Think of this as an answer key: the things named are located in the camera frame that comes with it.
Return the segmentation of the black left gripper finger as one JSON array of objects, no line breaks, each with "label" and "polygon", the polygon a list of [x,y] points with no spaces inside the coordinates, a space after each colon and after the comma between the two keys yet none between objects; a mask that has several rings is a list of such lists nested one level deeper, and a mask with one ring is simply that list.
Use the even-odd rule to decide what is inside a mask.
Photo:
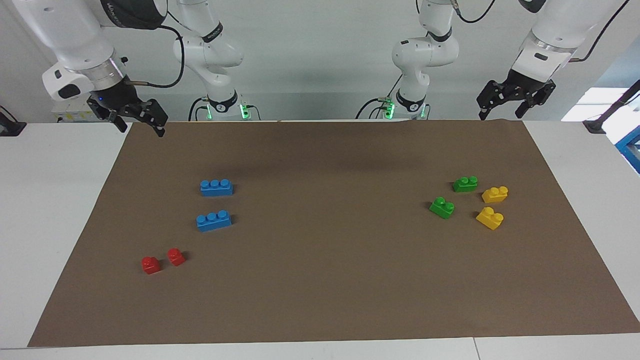
[{"label": "black left gripper finger", "polygon": [[478,107],[480,108],[478,112],[480,120],[486,120],[493,109],[506,102],[505,88],[506,86],[503,83],[496,82],[496,80],[489,80],[489,82],[485,84],[476,98]]},{"label": "black left gripper finger", "polygon": [[515,111],[516,118],[522,119],[529,109],[532,109],[535,106],[544,105],[555,88],[555,82],[548,81],[542,88],[538,89],[534,93],[526,93],[523,102]]}]

